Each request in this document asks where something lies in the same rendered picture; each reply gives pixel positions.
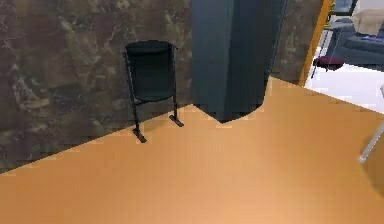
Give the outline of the dark red suitcase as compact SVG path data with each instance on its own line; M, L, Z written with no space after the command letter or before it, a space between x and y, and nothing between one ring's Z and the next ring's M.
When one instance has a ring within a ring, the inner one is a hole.
M316 67L335 71L344 65L344 60L330 56L320 56L313 61L313 65Z

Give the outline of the grey table leg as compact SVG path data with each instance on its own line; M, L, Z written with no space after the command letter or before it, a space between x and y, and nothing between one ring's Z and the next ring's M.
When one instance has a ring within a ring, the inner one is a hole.
M369 141L369 143L365 147L364 151L360 155L360 157L359 157L360 163L364 163L367 160L370 152L372 151L373 147L375 146L376 142L379 140L379 138L383 132L384 132L384 121L380 124L379 128L374 133L371 140Z

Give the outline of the dark grey sofa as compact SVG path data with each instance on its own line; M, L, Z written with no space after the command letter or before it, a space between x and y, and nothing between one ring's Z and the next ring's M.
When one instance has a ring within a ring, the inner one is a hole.
M384 23L376 36L360 34L353 23L334 22L326 55L346 64L384 71Z

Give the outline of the beige cushion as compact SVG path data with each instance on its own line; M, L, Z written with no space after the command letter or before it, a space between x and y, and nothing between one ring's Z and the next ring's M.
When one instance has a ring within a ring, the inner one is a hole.
M377 35L384 22L384 8L364 9L354 14L352 21L356 32Z

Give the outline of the black bin on stand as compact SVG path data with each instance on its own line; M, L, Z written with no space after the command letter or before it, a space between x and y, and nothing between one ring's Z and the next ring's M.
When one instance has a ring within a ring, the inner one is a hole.
M179 127L175 51L167 41L143 40L127 44L123 57L129 87L135 128L133 134L141 143L147 139L141 133L137 107L147 103L173 99L173 114L169 118Z

